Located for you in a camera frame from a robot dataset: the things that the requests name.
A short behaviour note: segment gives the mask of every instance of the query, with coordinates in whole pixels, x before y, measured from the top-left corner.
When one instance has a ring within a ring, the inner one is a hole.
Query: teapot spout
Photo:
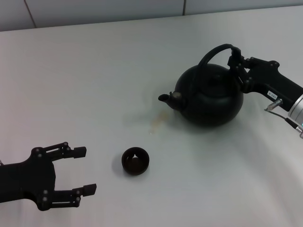
[[[184,99],[179,92],[170,92],[169,95],[163,94],[158,97],[159,101],[165,102],[170,108],[181,111],[184,109]]]

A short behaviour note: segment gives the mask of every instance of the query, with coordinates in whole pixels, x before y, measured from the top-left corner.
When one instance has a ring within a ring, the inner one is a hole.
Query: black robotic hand
[[[64,142],[46,148],[34,148],[30,157],[21,163],[0,163],[0,203],[30,199],[42,211],[50,208],[78,207],[81,196],[94,195],[97,185],[55,191],[56,174],[52,162],[85,155],[85,147],[72,150],[68,143]]]

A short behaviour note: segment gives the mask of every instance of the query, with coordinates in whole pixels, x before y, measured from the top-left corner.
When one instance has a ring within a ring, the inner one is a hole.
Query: label
[[[273,98],[274,100],[276,100],[276,98],[278,98],[278,96],[275,95],[274,93],[272,93],[271,91],[268,91],[268,92],[267,92],[267,95],[268,95],[269,97]]]

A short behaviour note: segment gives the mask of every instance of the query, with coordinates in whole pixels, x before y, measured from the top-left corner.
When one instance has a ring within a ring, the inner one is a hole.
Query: white wall
[[[23,0],[0,0],[0,31],[34,28]]]
[[[181,16],[184,0],[26,0],[37,27]],[[187,0],[185,14],[303,5],[303,0]],[[0,0],[0,31],[34,28],[24,0]]]
[[[181,16],[183,0],[27,0],[37,27]]]
[[[303,0],[187,0],[186,15],[303,5]]]

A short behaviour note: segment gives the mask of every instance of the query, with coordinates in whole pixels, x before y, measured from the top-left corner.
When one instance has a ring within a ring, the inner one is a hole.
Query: teapot handle
[[[193,78],[193,84],[199,84],[199,75],[202,74],[204,67],[208,64],[208,62],[219,52],[224,51],[226,49],[232,50],[232,56],[236,59],[241,61],[241,50],[231,44],[222,44],[213,48],[210,52],[208,52],[202,60],[199,62],[198,67],[196,69],[195,76]]]

